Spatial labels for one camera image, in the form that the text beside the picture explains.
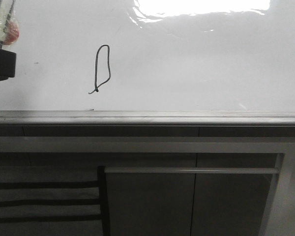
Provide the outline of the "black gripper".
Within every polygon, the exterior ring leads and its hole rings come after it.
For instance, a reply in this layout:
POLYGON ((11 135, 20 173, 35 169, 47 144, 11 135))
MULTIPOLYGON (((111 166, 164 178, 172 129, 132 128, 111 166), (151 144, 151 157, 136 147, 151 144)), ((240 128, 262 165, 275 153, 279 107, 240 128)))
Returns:
POLYGON ((0 49, 0 81, 15 77, 16 53, 0 49))

